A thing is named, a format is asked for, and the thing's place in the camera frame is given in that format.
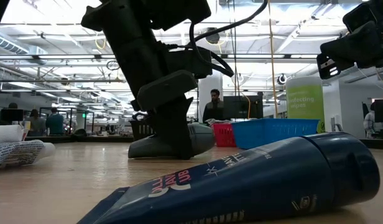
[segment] workstation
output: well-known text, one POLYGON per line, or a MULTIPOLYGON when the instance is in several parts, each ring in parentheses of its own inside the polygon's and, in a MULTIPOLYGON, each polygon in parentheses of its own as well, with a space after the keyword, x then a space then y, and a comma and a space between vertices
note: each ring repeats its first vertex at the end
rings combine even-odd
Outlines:
POLYGON ((0 222, 383 223, 383 1, 0 4, 0 222))

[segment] navy blue bottle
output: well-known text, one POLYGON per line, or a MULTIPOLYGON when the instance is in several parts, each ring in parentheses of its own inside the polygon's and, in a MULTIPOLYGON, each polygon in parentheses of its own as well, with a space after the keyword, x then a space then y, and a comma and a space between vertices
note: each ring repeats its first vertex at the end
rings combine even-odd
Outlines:
POLYGON ((290 138, 118 189, 79 223, 231 223, 363 202, 379 190, 369 149, 346 133, 290 138))

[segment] ceiling duct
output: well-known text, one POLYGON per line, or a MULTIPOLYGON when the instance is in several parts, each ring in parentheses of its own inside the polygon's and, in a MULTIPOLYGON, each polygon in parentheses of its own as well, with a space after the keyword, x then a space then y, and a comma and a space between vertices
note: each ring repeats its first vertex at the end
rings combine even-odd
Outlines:
MULTIPOLYGON (((19 43, 18 41, 12 39, 8 35, 5 35, 3 33, 0 33, 0 48, 5 49, 9 52, 12 52, 16 55, 43 55, 48 54, 47 51, 44 49, 41 49, 38 46, 34 45, 28 45, 19 43)), ((47 63, 46 60, 41 59, 32 59, 27 60, 31 63, 37 63, 39 65, 44 65, 47 63)))

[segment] ceiling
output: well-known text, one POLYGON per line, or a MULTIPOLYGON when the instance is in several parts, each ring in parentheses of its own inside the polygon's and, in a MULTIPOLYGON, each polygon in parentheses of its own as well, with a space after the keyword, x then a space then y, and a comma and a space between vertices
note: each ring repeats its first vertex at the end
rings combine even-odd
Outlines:
MULTIPOLYGON (((222 27, 231 21, 238 21, 252 14, 261 4, 257 0, 234 0, 222 4, 222 0, 208 0, 212 16, 195 27, 195 35, 204 32, 209 27, 222 27)), ((340 0, 340 4, 324 4, 331 1, 316 0, 272 0, 269 10, 259 14, 247 24, 241 25, 234 31, 220 33, 219 44, 212 45, 205 39, 198 45, 219 55, 239 55, 237 71, 243 88, 262 87, 271 89, 272 65, 270 57, 270 26, 272 22, 273 48, 279 55, 310 55, 306 60, 275 60, 275 76, 285 74, 288 77, 317 75, 315 55, 320 53, 320 45, 335 40, 346 32, 342 17, 356 7, 360 1, 340 0)), ((20 71, 11 72, 0 66, 0 79, 16 80, 94 80, 100 82, 79 82, 70 85, 61 83, 34 83, 35 89, 52 90, 53 96, 67 96, 81 101, 96 103, 118 103, 122 108, 133 96, 121 70, 110 71, 106 68, 109 60, 66 59, 68 55, 100 55, 113 54, 102 32, 84 28, 80 25, 87 6, 99 6, 99 0, 12 0, 1 21, 0 36, 8 39, 30 54, 62 55, 62 59, 45 60, 38 64, 27 60, 13 60, 10 57, 0 60, 5 65, 20 71), (54 92, 54 90, 78 90, 74 92, 54 92), (93 90, 112 90, 112 92, 93 92, 93 90)), ((154 30, 158 40, 167 44, 185 45, 188 43, 188 28, 190 22, 185 21, 167 31, 154 30)), ((0 46, 0 55, 14 55, 0 46)), ((227 60, 235 68, 233 60, 227 60)), ((224 88, 234 88, 233 81, 225 77, 224 88)), ((27 89, 19 85, 5 84, 0 88, 27 89)), ((192 106, 189 114, 194 114, 196 106, 192 106)))

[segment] table surface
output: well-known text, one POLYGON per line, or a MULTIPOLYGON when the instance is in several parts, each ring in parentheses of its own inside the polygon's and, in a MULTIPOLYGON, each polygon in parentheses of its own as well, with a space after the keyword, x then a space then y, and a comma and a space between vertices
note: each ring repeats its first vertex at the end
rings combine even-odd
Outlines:
MULTIPOLYGON (((125 143, 57 144, 54 156, 32 166, 0 170, 0 223, 76 223, 119 187, 186 169, 237 152, 215 148, 189 161, 128 160, 125 143)), ((381 189, 371 201, 311 217, 260 223, 383 223, 383 151, 372 150, 381 189)))

